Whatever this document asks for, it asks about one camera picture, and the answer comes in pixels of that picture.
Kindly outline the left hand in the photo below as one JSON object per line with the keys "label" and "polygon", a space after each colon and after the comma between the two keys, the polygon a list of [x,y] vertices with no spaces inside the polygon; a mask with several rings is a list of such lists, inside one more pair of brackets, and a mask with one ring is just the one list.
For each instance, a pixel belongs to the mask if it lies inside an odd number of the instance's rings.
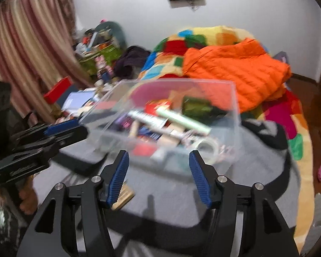
{"label": "left hand", "polygon": [[22,200],[19,206],[20,210],[26,215],[34,214],[38,207],[38,199],[33,188],[32,176],[25,180],[23,187],[19,191],[19,197]]}

